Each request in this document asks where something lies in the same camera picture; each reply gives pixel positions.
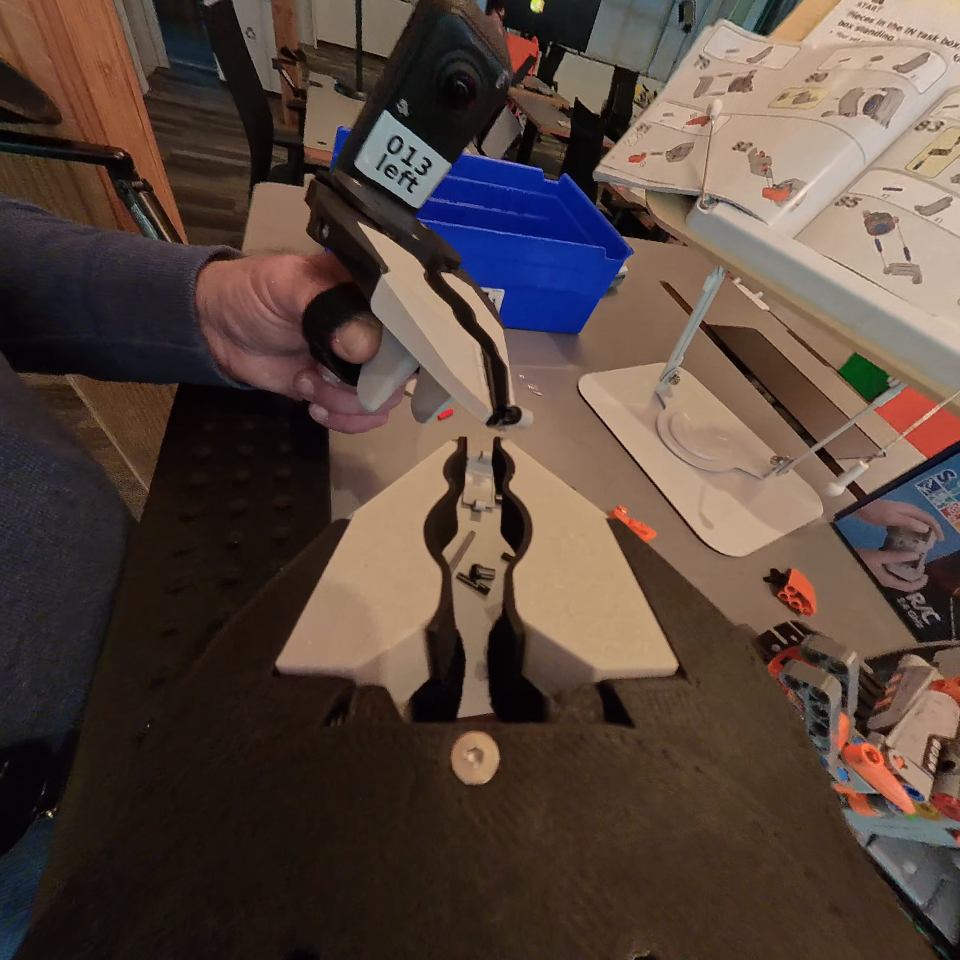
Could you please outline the laminated task sheet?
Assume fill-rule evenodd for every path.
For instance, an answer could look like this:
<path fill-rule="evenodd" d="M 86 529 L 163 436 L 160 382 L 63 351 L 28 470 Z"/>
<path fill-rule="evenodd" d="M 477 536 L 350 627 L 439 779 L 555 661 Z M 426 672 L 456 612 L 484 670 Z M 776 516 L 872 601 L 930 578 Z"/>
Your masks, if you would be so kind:
<path fill-rule="evenodd" d="M 920 42 L 959 51 L 958 1 L 844 1 L 811 30 L 812 45 Z"/>

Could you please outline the grey office desk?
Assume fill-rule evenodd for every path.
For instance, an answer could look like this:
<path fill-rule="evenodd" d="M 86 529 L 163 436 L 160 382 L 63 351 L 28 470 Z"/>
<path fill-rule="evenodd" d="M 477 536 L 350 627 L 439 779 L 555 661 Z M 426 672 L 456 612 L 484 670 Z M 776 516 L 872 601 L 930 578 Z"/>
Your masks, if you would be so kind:
<path fill-rule="evenodd" d="M 350 128 L 365 102 L 337 88 L 337 81 L 324 74 L 310 72 L 302 142 L 308 164 L 329 167 L 340 128 Z"/>

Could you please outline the grey orange tracked toy robot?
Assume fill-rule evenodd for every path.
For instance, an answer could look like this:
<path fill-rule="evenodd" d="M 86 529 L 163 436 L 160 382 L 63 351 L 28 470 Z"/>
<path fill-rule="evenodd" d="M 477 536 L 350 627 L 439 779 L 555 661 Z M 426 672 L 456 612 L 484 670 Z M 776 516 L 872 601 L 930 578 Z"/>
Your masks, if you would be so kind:
<path fill-rule="evenodd" d="M 937 954 L 958 958 L 958 641 L 863 656 L 787 621 L 754 645 L 856 839 Z"/>

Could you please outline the green paper card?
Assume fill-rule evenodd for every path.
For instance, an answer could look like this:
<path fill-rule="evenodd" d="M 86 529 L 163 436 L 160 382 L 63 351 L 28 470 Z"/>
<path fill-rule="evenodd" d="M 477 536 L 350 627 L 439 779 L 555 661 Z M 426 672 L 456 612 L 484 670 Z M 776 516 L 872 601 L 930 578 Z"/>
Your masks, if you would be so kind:
<path fill-rule="evenodd" d="M 846 359 L 837 373 L 866 402 L 873 402 L 890 386 L 887 371 L 857 352 Z"/>

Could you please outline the person's blue sweater torso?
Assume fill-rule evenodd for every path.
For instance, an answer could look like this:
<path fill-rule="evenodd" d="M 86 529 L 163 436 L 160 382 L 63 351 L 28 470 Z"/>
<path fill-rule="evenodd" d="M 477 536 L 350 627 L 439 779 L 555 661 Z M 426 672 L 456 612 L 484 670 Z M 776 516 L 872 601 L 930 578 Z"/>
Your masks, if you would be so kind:
<path fill-rule="evenodd" d="M 110 624 L 131 517 L 112 481 L 5 359 L 1 374 L 2 958 L 28 926 Z"/>

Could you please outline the robot kit box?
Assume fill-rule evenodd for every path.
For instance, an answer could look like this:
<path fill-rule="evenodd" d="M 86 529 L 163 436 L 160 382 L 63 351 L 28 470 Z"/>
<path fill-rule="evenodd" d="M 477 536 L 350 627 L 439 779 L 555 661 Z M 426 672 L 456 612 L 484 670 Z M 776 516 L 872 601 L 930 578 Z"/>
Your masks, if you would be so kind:
<path fill-rule="evenodd" d="M 959 444 L 840 511 L 832 527 L 918 643 L 959 640 Z"/>

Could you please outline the person's left hand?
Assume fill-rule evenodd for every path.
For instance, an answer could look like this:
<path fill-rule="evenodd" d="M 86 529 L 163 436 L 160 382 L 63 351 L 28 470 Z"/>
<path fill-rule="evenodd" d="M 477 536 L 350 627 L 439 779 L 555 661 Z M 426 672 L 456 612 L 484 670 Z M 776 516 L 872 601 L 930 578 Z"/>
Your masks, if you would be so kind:
<path fill-rule="evenodd" d="M 355 389 L 313 358 L 303 333 L 306 307 L 351 281 L 331 253 L 213 260 L 198 274 L 198 327 L 230 379 L 305 402 L 310 417 L 328 430 L 366 433 L 388 422 L 404 389 L 366 411 Z"/>

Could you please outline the wooden office desk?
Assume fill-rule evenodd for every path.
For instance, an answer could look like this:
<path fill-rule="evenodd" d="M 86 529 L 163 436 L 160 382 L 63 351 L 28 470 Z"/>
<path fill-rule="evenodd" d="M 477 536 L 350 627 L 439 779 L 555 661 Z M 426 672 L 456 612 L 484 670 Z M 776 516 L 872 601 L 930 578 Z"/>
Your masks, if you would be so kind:
<path fill-rule="evenodd" d="M 516 85 L 510 88 L 510 103 L 521 119 L 523 136 L 570 141 L 573 104 L 565 98 Z"/>

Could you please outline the toy instruction booklet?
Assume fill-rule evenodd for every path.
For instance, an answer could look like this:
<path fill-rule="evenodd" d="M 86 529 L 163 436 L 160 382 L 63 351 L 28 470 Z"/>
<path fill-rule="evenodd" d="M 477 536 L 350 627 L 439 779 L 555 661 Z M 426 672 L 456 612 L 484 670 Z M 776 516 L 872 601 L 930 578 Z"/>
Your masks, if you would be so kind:
<path fill-rule="evenodd" d="M 958 54 L 709 28 L 597 182 L 728 205 L 958 319 Z"/>

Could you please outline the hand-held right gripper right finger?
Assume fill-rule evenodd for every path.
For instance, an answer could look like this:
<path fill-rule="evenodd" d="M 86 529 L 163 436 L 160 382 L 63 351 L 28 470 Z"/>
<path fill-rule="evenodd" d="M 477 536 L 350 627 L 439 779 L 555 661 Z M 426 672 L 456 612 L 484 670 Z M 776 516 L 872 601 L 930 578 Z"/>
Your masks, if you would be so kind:
<path fill-rule="evenodd" d="M 534 687 L 663 678 L 679 663 L 606 514 L 510 440 L 496 440 L 503 614 Z"/>

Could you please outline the light grey curved toy panel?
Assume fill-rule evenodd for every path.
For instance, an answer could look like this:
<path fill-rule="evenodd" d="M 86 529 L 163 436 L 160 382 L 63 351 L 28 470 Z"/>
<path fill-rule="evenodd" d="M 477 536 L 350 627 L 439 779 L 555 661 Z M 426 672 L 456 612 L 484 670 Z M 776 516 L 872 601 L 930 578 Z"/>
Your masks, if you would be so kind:
<path fill-rule="evenodd" d="M 498 489 L 492 451 L 481 451 L 467 457 L 461 507 L 472 522 L 482 522 L 498 507 Z"/>

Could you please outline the white wooden book stand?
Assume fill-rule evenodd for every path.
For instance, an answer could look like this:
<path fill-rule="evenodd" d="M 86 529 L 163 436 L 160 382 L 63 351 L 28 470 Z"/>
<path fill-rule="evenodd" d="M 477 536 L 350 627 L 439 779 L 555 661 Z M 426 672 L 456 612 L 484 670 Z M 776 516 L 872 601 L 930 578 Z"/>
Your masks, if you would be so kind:
<path fill-rule="evenodd" d="M 581 378 L 579 390 L 609 431 L 699 539 L 743 557 L 822 516 L 819 493 L 695 375 L 685 353 L 728 274 L 804 307 L 865 343 L 908 382 L 958 390 L 958 318 L 935 316 L 706 196 L 682 236 L 719 260 L 662 371 L 625 367 Z"/>

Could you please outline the person's left forearm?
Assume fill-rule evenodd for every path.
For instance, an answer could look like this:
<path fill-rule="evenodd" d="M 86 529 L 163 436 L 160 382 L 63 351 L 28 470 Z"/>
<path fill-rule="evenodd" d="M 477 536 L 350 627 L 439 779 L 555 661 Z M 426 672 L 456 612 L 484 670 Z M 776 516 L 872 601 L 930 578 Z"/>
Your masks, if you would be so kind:
<path fill-rule="evenodd" d="M 200 327 L 197 282 L 229 246 L 169 244 L 1 198 L 2 365 L 17 374 L 235 387 Z"/>

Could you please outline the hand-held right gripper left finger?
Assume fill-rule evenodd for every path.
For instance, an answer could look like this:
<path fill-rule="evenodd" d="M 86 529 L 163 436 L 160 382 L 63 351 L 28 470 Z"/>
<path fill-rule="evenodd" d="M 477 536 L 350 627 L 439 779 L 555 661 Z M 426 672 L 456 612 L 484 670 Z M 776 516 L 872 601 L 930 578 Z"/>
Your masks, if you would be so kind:
<path fill-rule="evenodd" d="M 446 676 L 458 631 L 446 551 L 467 441 L 445 443 L 358 508 L 279 654 L 281 674 Z"/>

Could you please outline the black office chair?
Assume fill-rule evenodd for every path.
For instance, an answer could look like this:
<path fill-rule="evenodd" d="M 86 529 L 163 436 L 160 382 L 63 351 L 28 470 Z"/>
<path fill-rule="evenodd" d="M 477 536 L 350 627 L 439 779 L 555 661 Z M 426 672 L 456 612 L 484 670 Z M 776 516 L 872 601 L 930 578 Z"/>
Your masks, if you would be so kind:
<path fill-rule="evenodd" d="M 239 115 L 249 154 L 249 188 L 261 183 L 302 186 L 303 138 L 276 128 L 274 115 L 230 1 L 200 2 L 211 49 Z"/>

